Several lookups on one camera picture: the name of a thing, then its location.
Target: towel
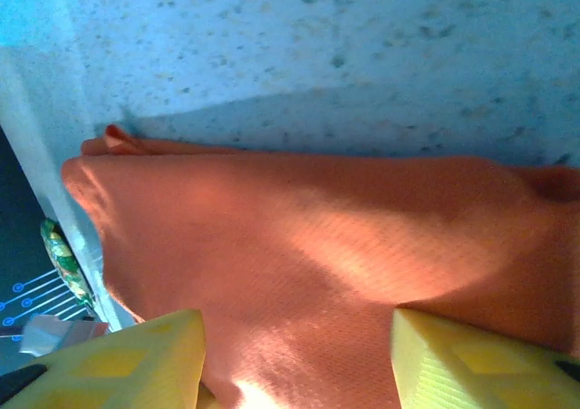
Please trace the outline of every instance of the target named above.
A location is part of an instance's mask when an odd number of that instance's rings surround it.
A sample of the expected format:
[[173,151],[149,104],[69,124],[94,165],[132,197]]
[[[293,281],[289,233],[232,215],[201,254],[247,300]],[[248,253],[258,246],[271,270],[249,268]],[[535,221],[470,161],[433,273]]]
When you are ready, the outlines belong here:
[[398,306],[580,354],[580,173],[142,140],[63,180],[138,320],[199,309],[226,408],[397,408]]

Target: textured fabric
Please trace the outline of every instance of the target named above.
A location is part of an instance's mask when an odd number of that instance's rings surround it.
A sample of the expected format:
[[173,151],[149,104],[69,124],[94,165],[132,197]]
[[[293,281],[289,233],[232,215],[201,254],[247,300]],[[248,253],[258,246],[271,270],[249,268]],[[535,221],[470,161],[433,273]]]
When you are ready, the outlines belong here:
[[580,175],[142,141],[111,126],[63,179],[139,319],[200,309],[226,407],[398,407],[406,305],[576,353]]

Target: orange fabric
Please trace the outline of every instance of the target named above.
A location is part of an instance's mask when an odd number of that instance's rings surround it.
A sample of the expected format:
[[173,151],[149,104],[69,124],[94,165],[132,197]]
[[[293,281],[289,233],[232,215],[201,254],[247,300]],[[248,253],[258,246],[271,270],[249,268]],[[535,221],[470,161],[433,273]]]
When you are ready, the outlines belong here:
[[578,354],[580,174],[87,141],[63,178],[140,319],[200,309],[226,407],[398,407],[408,305]]

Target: speckled countertop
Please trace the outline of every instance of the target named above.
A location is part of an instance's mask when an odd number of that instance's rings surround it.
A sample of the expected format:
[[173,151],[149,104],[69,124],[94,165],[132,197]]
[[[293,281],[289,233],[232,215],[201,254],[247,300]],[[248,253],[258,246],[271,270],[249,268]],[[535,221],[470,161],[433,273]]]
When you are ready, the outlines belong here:
[[0,122],[72,237],[86,220],[57,168],[109,122],[248,148],[580,165],[580,0],[2,1]]

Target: green patterned object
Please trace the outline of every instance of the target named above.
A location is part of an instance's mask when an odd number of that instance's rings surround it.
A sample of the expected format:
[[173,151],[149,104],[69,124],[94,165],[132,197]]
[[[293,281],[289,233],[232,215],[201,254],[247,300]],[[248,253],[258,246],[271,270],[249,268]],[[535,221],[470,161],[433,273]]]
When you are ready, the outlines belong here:
[[40,233],[48,256],[66,286],[71,289],[81,305],[93,308],[89,284],[58,224],[53,220],[45,219],[41,223]]

